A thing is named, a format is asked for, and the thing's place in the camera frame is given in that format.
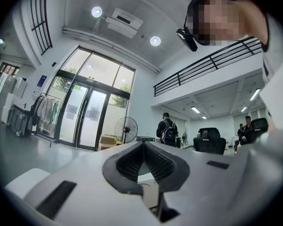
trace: chair headrest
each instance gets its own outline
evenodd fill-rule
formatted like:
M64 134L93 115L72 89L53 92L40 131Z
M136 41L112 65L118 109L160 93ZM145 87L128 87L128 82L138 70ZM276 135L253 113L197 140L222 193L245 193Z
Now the chair headrest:
M220 133L217 128L201 128L200 129L200 138L204 139L214 139L220 138Z
M259 118L251 121L251 127L253 130L257 129L267 129L268 128L268 122L266 118Z

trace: man wearing backpack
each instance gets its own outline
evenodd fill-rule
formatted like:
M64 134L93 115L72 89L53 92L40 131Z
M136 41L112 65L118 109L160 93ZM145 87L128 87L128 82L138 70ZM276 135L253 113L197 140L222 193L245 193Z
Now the man wearing backpack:
M177 126L169 118L169 113L163 114L163 120L158 124L156 136L162 144L176 146Z

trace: black railing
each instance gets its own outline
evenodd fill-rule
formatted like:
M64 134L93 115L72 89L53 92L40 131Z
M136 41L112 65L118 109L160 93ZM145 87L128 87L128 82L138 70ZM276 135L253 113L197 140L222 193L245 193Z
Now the black railing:
M248 37L233 43L208 56L205 56L204 58L154 85L154 96L159 96L198 77L261 52L261 43L254 37Z
M46 0L30 0L31 28L33 36L38 41L38 48L43 55L49 48L52 48L48 23Z

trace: black office chair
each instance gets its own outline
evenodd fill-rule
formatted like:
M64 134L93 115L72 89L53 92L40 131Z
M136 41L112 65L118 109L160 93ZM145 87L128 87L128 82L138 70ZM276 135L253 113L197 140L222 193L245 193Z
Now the black office chair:
M268 122L266 118L259 118L251 121L251 129L245 132L246 143L254 143L258 137L267 132Z
M197 152L223 155L226 140L220 137L217 128L200 129L200 138L194 138L194 146Z

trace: double door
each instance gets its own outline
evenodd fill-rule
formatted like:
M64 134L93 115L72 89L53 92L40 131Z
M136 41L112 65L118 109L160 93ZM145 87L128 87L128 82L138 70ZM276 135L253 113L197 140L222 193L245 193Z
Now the double door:
M58 141L97 151L109 96L108 92L73 83L59 114Z

